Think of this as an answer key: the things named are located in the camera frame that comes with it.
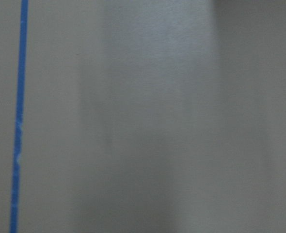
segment blue tape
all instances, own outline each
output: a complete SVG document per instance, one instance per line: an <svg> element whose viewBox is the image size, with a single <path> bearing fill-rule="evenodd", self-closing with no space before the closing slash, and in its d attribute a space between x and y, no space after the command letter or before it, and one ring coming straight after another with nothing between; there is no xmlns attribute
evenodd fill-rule
<svg viewBox="0 0 286 233"><path fill-rule="evenodd" d="M16 233L18 227L18 202L19 202L19 178L20 178L19 158L21 154L21 142L22 142L22 119L23 119L23 100L24 100L25 69L26 69L27 25L28 25L28 0L22 0L21 15L20 15L18 83L17 83L10 233Z"/></svg>

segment blue line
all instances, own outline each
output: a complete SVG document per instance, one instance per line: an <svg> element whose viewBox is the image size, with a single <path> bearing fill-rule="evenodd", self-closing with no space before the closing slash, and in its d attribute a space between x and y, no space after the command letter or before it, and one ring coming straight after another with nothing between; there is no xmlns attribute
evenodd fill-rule
<svg viewBox="0 0 286 233"><path fill-rule="evenodd" d="M28 0L22 0L21 15L20 15L18 83L17 83L10 233L16 233L18 227L18 201L19 201L19 178L20 178L19 158L21 154L21 142L22 142L22 119L23 119L23 99L24 99L24 86L25 86L25 68L26 68L27 25L28 25Z"/></svg>

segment gray surface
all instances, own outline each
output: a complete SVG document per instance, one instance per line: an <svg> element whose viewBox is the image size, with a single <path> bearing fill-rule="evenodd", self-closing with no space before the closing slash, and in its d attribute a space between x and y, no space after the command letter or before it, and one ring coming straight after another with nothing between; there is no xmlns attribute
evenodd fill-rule
<svg viewBox="0 0 286 233"><path fill-rule="evenodd" d="M29 16L20 233L286 233L286 4Z"/></svg>
<svg viewBox="0 0 286 233"><path fill-rule="evenodd" d="M8 232L20 6L0 0L0 233Z"/></svg>

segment blue stripe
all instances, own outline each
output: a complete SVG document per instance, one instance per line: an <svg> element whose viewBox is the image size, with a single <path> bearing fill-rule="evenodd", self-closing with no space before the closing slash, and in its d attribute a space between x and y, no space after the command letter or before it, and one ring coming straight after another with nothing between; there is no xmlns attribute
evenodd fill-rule
<svg viewBox="0 0 286 233"><path fill-rule="evenodd" d="M24 99L24 85L25 85L27 23L28 23L27 20L28 20L28 0L22 0L21 15L20 15L18 83L17 83L10 233L16 233L18 227L19 174L20 174L19 158L21 154L21 141L22 141L23 99Z"/></svg>

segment gray floor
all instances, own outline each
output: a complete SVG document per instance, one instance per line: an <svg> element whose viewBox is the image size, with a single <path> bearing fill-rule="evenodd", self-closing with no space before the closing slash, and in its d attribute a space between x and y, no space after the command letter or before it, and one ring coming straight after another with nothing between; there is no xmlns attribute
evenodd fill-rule
<svg viewBox="0 0 286 233"><path fill-rule="evenodd" d="M0 1L0 232L19 7ZM30 1L24 119L20 233L286 233L286 4Z"/></svg>

